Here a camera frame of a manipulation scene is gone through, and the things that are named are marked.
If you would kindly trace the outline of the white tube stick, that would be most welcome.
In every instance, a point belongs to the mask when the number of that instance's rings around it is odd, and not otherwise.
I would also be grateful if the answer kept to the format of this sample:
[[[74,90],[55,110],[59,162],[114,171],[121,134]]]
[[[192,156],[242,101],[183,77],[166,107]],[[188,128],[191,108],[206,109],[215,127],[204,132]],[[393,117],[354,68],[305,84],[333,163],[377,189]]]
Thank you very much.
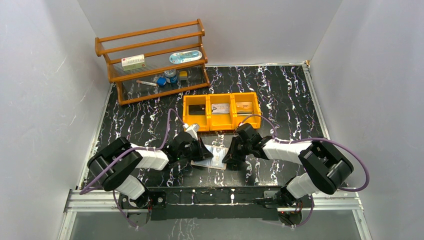
[[[147,85],[147,86],[152,86],[152,87],[158,86],[155,82],[148,82],[148,81],[143,81],[143,80],[136,80],[136,83],[142,84],[142,85]]]

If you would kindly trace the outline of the wooden shelf rack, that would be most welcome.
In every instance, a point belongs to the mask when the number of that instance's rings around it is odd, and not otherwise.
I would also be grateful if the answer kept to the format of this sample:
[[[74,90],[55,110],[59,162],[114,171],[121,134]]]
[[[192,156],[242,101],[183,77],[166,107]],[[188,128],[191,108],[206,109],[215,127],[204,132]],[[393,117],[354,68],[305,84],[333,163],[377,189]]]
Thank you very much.
[[[178,94],[211,85],[206,64],[208,57],[203,44],[206,35],[201,19],[123,33],[108,37],[97,37],[94,49],[103,57],[107,67],[108,81],[115,85],[117,101],[121,106],[145,100]],[[196,61],[173,64],[169,57],[173,53],[198,50],[202,58]],[[145,67],[125,71],[121,59],[144,55]],[[165,86],[137,84],[136,80],[151,81],[164,75],[167,70],[194,71],[194,76],[183,83],[167,83]]]

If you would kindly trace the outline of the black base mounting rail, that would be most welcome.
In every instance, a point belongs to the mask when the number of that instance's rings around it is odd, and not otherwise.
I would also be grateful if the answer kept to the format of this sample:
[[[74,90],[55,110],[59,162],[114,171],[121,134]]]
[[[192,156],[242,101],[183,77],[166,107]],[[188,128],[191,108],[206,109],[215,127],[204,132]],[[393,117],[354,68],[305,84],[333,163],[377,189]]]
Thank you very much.
[[[289,200],[280,187],[150,187],[141,200],[120,193],[118,204],[130,213],[147,214],[152,221],[171,219],[260,219],[298,224],[312,205],[309,196]]]

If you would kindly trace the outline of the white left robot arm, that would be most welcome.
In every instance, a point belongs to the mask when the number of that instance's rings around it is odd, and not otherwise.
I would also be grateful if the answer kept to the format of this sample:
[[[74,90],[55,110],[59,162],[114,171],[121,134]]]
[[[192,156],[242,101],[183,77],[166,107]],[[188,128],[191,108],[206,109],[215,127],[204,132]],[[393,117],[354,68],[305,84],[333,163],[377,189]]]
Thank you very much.
[[[144,208],[150,200],[150,191],[135,176],[134,169],[153,169],[162,171],[179,160],[199,162],[214,155],[198,136],[198,124],[187,125],[185,131],[178,133],[164,145],[141,147],[119,137],[96,153],[87,162],[93,183],[99,183],[106,192],[119,192],[127,196],[137,208]]]

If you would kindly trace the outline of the silver credit card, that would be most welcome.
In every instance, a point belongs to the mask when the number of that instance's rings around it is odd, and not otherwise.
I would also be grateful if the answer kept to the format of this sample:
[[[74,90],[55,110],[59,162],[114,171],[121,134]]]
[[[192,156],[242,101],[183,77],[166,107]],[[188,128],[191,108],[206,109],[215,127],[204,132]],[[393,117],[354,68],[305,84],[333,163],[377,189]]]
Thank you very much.
[[[211,114],[212,115],[224,115],[230,113],[230,104],[229,103],[213,103],[211,104]]]

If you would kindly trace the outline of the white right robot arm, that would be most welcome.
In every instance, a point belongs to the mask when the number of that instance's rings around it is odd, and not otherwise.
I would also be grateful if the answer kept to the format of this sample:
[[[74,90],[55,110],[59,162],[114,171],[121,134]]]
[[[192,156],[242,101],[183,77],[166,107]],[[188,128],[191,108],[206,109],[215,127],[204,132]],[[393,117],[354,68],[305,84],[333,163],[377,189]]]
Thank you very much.
[[[244,162],[248,155],[264,160],[283,160],[303,166],[305,173],[291,178],[271,196],[254,200],[264,207],[295,207],[302,197],[317,192],[332,195],[354,171],[352,163],[325,138],[303,142],[261,136],[251,124],[236,129],[223,158],[224,164]]]

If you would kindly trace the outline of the oval blue blister pack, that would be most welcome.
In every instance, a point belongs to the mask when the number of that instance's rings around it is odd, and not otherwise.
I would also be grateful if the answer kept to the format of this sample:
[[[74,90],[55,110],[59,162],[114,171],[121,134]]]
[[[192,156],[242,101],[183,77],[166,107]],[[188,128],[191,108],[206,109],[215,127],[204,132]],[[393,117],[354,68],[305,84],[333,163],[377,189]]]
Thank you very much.
[[[188,62],[193,62],[200,60],[203,57],[203,54],[199,50],[190,50],[190,51],[182,51],[175,52],[169,56],[169,61],[172,64],[178,65]]]

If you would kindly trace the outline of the round silver tin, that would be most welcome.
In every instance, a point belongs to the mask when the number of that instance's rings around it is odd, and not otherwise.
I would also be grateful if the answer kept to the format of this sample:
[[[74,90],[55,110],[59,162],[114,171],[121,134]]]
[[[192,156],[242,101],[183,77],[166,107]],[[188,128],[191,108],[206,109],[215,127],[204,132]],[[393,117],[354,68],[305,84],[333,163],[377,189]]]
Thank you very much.
[[[177,70],[176,69],[165,70],[164,77],[167,83],[175,84],[178,81]]]

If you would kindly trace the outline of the gold credit card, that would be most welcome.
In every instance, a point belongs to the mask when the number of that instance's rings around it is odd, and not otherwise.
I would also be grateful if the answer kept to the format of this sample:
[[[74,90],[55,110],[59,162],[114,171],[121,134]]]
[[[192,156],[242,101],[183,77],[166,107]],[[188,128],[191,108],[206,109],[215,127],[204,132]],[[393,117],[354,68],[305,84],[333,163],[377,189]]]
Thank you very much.
[[[251,101],[239,101],[235,103],[236,114],[248,116],[254,113],[254,105]]]

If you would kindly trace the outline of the yellow small box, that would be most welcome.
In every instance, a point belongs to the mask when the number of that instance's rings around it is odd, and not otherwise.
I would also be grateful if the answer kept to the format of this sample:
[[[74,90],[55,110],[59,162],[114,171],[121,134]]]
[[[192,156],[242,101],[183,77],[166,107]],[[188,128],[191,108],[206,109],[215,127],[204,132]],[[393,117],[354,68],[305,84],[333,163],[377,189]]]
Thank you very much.
[[[180,81],[187,81],[188,80],[188,72],[187,71],[180,71],[178,75],[178,79]]]

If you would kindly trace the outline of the white medicine box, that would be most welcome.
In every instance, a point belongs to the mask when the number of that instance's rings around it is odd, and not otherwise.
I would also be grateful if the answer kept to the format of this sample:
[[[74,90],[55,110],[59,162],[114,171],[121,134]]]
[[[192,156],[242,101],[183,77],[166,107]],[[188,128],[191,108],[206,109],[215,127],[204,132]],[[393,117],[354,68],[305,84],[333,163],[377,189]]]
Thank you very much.
[[[121,66],[124,71],[140,69],[146,66],[145,56],[143,54],[124,57],[121,59]]]

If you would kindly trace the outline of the black credit card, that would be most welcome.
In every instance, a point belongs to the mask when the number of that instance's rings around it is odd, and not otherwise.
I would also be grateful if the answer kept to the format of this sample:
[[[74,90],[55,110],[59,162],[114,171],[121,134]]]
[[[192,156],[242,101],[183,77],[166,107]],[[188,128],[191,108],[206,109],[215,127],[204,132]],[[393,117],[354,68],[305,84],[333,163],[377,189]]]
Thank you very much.
[[[189,105],[188,114],[191,116],[203,116],[206,114],[206,105],[205,104]]]

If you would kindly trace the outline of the yellow three-compartment plastic bin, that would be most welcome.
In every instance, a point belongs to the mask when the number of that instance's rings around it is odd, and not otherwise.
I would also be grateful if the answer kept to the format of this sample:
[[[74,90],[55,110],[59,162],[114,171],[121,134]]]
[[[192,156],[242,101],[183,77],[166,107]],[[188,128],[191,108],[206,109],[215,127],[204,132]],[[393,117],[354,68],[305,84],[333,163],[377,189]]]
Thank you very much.
[[[232,131],[241,123],[261,127],[261,108],[255,92],[213,93],[183,97],[183,122],[199,132]]]

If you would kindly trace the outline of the blue small container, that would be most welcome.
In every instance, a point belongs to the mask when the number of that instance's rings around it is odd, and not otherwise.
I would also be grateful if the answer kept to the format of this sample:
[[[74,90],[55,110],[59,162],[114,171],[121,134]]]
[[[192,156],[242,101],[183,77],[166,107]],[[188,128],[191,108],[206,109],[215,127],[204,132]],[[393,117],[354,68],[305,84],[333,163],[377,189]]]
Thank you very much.
[[[156,80],[156,84],[157,84],[158,86],[160,86],[160,87],[163,87],[163,86],[165,86],[165,85],[167,84],[167,80],[166,80],[166,78],[164,78],[164,77],[159,77],[159,78]]]

